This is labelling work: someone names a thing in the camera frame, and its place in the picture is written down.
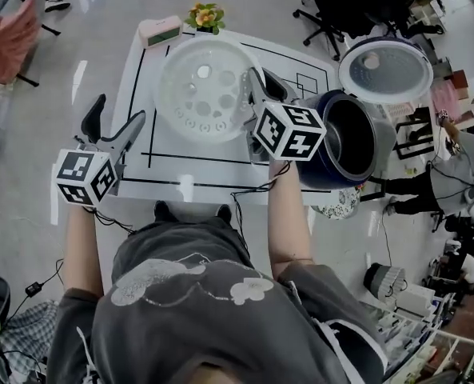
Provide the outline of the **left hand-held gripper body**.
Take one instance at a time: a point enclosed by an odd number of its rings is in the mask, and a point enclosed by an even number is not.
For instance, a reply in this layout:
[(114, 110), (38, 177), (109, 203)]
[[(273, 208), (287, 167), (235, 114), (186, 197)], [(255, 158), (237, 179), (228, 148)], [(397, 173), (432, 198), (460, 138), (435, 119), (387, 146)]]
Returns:
[(106, 197), (118, 194), (125, 140), (112, 137), (92, 143), (76, 136), (74, 145), (60, 150), (54, 184), (70, 205), (98, 207)]

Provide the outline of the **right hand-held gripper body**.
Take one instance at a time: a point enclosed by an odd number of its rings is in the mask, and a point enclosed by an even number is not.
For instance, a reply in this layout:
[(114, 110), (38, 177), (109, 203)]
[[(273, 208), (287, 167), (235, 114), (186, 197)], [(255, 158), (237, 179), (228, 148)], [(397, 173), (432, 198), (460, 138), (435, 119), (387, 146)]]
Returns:
[(309, 161), (327, 133), (319, 114), (311, 108), (270, 101), (251, 108), (253, 116), (245, 128), (252, 163)]

